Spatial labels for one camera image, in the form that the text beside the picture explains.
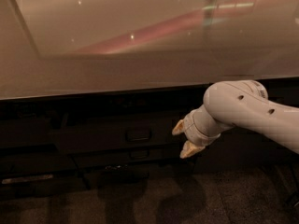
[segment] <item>drawer front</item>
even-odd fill
[[[49,142],[49,124],[44,119],[0,122],[0,148],[43,145]]]
[[[143,148],[121,152],[109,152],[96,155],[74,157],[79,168],[95,166],[118,166],[139,161],[157,161],[178,158],[180,147],[178,144],[163,148]]]
[[[64,153],[166,145],[179,142],[181,138],[171,135],[178,119],[177,113],[140,115],[134,119],[94,119],[85,125],[51,132],[50,137]]]

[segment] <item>dark floor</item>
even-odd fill
[[[294,191],[291,172],[283,165],[156,178],[49,198],[2,201],[0,222],[299,223],[299,210],[286,204]]]

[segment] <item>black screw hole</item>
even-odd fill
[[[268,114],[269,114],[269,115],[272,115],[272,114],[274,113],[274,111],[275,111],[275,109],[273,109],[273,108],[272,108],[272,109],[269,109],[269,110],[268,110]]]

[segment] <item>white tabletop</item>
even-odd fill
[[[0,15],[1,100],[299,75],[299,0],[0,0]]]

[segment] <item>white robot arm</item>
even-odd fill
[[[234,126],[261,133],[299,154],[299,108],[269,101],[265,87],[253,80],[210,86],[203,105],[180,120],[172,134],[187,136],[180,153],[184,159],[202,151]]]

